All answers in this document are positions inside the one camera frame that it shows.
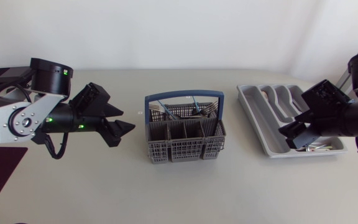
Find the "white table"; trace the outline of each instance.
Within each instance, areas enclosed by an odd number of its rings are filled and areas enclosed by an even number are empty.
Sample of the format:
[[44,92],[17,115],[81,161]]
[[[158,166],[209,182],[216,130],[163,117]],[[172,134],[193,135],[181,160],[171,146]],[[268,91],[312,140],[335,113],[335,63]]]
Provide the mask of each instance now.
[[[358,223],[358,153],[269,159],[237,99],[237,85],[312,83],[255,70],[75,71],[71,97],[87,83],[136,124],[118,147],[98,133],[72,133],[52,159],[29,141],[0,193],[0,223]],[[225,94],[225,149],[216,160],[153,165],[144,96],[172,90]],[[61,135],[54,134],[55,145]]]

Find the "fork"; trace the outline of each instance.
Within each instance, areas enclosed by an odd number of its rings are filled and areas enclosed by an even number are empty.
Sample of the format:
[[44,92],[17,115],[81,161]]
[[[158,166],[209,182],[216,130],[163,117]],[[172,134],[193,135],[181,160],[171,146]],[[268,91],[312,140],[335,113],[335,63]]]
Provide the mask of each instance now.
[[208,106],[204,107],[200,112],[195,112],[192,115],[197,115],[197,114],[209,115],[213,111],[216,111],[217,108],[218,108],[218,102],[215,101],[214,103],[211,103]]

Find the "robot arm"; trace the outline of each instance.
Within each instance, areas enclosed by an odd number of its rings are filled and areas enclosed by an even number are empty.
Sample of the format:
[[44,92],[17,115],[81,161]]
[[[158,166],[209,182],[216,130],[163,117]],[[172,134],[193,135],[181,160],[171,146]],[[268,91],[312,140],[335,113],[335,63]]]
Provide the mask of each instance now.
[[[358,55],[351,58],[348,70],[358,97]],[[358,147],[358,101],[327,80],[304,92],[302,98],[309,110],[279,129],[290,148],[306,147],[320,136],[354,136]]]
[[[32,58],[31,90],[17,82],[16,88],[0,97],[0,143],[33,140],[45,144],[52,157],[62,157],[68,133],[96,131],[109,147],[118,146],[121,136],[135,128],[133,124],[106,118],[120,116],[123,112],[108,103],[110,96],[103,87],[90,83],[69,103],[62,103],[70,94],[73,69],[46,60]],[[35,93],[31,102],[29,93]],[[58,154],[47,133],[64,133]]]

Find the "cutlery basket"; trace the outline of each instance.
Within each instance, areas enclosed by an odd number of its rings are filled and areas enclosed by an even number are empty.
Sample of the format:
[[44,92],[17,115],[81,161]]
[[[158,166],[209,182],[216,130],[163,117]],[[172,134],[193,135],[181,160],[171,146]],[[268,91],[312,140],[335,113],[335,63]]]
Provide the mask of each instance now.
[[[218,105],[206,118],[189,118],[196,110],[196,103],[164,105],[169,114],[150,110],[152,101],[181,96],[212,96]],[[182,90],[158,93],[145,97],[145,130],[149,157],[154,164],[216,159],[224,146],[226,132],[223,115],[224,95],[213,90]],[[202,110],[213,103],[197,103]]]

